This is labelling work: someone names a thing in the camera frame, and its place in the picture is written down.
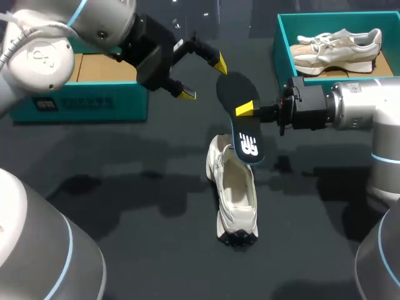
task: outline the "shoelace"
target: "shoelace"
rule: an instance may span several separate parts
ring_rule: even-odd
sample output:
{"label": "shoelace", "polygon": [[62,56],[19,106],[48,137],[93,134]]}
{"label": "shoelace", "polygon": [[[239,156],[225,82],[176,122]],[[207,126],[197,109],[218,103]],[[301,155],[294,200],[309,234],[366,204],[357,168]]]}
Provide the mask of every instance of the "shoelace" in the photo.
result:
{"label": "shoelace", "polygon": [[334,46],[331,40],[329,39],[330,35],[331,35],[330,33],[322,33],[315,37],[305,37],[305,36],[297,37],[297,40],[299,41],[300,44],[311,45],[312,50],[317,51],[317,56],[312,62],[313,64],[317,61],[323,46],[327,47]]}

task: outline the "beige sneaker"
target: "beige sneaker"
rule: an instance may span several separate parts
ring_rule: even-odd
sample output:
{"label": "beige sneaker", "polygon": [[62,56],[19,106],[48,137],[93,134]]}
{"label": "beige sneaker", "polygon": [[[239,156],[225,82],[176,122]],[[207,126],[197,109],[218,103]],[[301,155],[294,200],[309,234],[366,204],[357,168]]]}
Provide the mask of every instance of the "beige sneaker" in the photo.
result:
{"label": "beige sneaker", "polygon": [[382,45],[382,32],[354,34],[342,29],[316,37],[298,36],[299,44],[290,47],[296,70],[318,76],[329,67],[350,72],[370,73]]}

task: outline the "white sneaker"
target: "white sneaker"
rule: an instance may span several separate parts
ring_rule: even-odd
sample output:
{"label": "white sneaker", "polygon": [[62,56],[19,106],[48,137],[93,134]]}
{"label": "white sneaker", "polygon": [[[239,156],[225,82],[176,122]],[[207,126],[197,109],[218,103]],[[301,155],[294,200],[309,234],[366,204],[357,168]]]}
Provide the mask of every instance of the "white sneaker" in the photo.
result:
{"label": "white sneaker", "polygon": [[257,197],[250,166],[238,159],[228,134],[212,139],[207,154],[208,179],[217,185],[217,237],[226,244],[257,241]]}
{"label": "white sneaker", "polygon": [[296,70],[317,76],[329,67],[370,73],[382,45],[382,32],[354,34],[342,29],[316,37],[298,36],[300,44],[290,47]]}

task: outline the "teal box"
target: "teal box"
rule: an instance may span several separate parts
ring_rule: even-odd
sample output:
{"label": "teal box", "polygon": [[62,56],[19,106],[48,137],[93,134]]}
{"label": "teal box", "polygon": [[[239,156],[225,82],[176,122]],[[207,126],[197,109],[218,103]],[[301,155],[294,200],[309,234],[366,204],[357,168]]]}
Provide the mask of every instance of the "teal box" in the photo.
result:
{"label": "teal box", "polygon": [[[95,53],[71,41],[75,53]],[[145,121],[148,91],[136,81],[68,82],[50,94],[23,99],[10,111],[15,123]]]}
{"label": "teal box", "polygon": [[[335,33],[343,28],[353,33],[366,33],[374,28],[382,31],[382,52],[394,76],[400,76],[400,14],[397,11],[326,12],[316,14],[278,14],[272,60],[279,88],[289,78],[297,76],[290,46],[297,44],[297,36],[314,37],[321,33]],[[322,85],[326,92],[342,81],[363,81],[381,77],[305,78],[307,86]]]}

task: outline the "shoe box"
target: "shoe box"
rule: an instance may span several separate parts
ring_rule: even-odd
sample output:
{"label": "shoe box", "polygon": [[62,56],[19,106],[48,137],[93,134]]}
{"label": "shoe box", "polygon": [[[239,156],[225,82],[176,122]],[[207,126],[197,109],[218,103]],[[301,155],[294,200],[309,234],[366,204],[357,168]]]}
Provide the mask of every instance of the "shoe box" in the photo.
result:
{"label": "shoe box", "polygon": [[108,123],[145,121],[148,91],[136,82],[136,70],[72,42],[74,72],[50,94],[22,100],[10,111],[18,123]]}
{"label": "shoe box", "polygon": [[352,33],[366,33],[374,28],[382,31],[382,49],[376,58],[376,67],[368,74],[338,70],[323,72],[318,77],[305,77],[307,86],[322,85],[328,92],[340,81],[400,76],[400,14],[397,11],[279,14],[272,49],[279,88],[282,89],[289,78],[299,75],[290,51],[290,46],[298,44],[297,36],[313,37],[344,28]]}

